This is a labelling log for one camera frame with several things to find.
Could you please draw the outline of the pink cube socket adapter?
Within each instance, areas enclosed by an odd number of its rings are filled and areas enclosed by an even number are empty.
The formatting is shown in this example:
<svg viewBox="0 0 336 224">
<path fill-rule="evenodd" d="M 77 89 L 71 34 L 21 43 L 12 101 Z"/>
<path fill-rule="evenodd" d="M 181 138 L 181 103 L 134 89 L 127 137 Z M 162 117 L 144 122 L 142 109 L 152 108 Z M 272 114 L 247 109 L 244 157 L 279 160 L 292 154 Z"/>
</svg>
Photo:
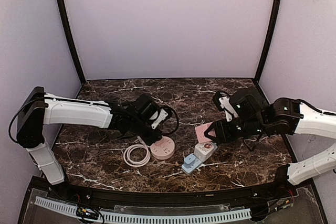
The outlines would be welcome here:
<svg viewBox="0 0 336 224">
<path fill-rule="evenodd" d="M 210 125 L 211 125 L 211 122 L 195 127 L 195 133 L 196 133 L 198 143 L 212 142 L 212 140 L 206 137 L 204 134 Z"/>
</svg>

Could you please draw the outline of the white cube socket adapter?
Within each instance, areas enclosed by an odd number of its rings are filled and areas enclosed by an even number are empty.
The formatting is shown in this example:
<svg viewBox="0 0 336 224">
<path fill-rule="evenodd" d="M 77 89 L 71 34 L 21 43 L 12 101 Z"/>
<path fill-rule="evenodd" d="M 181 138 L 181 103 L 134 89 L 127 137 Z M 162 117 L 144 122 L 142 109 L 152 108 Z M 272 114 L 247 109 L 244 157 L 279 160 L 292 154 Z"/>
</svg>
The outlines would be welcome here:
<svg viewBox="0 0 336 224">
<path fill-rule="evenodd" d="M 198 143 L 194 148 L 194 155 L 201 161 L 206 161 L 213 153 L 215 147 L 211 142 Z"/>
</svg>

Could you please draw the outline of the blue charger plug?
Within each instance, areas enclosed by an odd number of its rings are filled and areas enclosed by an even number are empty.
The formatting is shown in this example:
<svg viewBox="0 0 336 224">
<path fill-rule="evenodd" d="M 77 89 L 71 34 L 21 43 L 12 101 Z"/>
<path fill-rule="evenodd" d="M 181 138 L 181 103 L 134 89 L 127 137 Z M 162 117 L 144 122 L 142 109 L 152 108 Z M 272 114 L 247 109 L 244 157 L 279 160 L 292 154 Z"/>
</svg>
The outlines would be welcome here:
<svg viewBox="0 0 336 224">
<path fill-rule="evenodd" d="M 190 154 L 184 158 L 184 164 L 182 165 L 182 167 L 185 170 L 193 169 L 198 161 L 199 159 L 194 154 Z"/>
</svg>

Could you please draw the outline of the blue power strip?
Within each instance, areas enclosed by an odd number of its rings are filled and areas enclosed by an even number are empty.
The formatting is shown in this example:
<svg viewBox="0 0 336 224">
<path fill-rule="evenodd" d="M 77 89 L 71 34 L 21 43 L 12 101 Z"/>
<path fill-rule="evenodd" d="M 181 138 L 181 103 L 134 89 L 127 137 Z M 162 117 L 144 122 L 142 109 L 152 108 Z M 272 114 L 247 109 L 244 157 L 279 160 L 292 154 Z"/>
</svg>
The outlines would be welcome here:
<svg viewBox="0 0 336 224">
<path fill-rule="evenodd" d="M 214 149 L 214 151 L 213 151 L 213 153 L 217 150 L 217 145 L 215 144 L 215 143 L 213 143 L 213 142 L 211 142 L 213 145 L 214 145 L 214 147 L 215 147 L 215 149 Z M 202 164 L 203 164 L 204 162 L 201 162 L 200 160 L 196 163 L 196 165 L 194 166 L 194 168 L 193 169 L 188 169 L 188 170 L 185 170 L 182 166 L 181 166 L 181 168 L 182 168 L 182 171 L 185 173 L 185 174 L 191 174 L 193 171 L 195 171 L 197 168 L 199 168 Z"/>
</svg>

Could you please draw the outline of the pink round power socket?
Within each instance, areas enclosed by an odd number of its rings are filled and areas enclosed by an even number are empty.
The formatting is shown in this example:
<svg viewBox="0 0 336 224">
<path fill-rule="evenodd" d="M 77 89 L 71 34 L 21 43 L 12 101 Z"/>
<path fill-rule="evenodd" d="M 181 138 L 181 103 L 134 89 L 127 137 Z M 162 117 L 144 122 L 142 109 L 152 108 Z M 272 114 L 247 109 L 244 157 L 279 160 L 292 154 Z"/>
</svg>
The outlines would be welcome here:
<svg viewBox="0 0 336 224">
<path fill-rule="evenodd" d="M 150 151 L 155 159 L 167 160 L 175 153 L 175 143 L 170 137 L 164 136 L 150 146 Z"/>
</svg>

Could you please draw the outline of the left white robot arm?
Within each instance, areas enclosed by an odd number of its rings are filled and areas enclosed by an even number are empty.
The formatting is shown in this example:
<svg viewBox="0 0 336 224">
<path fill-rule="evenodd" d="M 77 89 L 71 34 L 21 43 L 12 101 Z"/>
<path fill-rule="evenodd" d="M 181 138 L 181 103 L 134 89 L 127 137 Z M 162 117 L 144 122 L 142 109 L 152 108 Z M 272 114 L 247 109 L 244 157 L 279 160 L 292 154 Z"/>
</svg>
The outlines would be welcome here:
<svg viewBox="0 0 336 224">
<path fill-rule="evenodd" d="M 10 139 L 29 152 L 51 185 L 59 185 L 65 182 L 66 175 L 45 140 L 44 125 L 73 124 L 116 130 L 122 136 L 131 133 L 151 145 L 163 137 L 158 126 L 168 117 L 167 110 L 147 94 L 120 104 L 64 98 L 35 87 L 10 122 L 17 124 L 16 135 Z"/>
</svg>

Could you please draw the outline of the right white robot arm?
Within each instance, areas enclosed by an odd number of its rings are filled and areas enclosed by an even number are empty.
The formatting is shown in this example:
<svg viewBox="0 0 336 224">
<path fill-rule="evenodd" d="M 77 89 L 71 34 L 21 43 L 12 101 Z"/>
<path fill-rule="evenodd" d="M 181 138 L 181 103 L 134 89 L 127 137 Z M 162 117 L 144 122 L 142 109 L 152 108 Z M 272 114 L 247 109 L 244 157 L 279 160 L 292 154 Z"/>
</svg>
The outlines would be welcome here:
<svg viewBox="0 0 336 224">
<path fill-rule="evenodd" d="M 303 99 L 279 98 L 273 103 L 254 87 L 230 95 L 218 91 L 213 96 L 225 119 L 212 122 L 204 137 L 224 144 L 239 138 L 263 135 L 314 135 L 335 138 L 335 112 L 318 109 Z M 335 145 L 311 158 L 283 165 L 276 170 L 275 183 L 298 185 L 335 169 Z"/>
</svg>

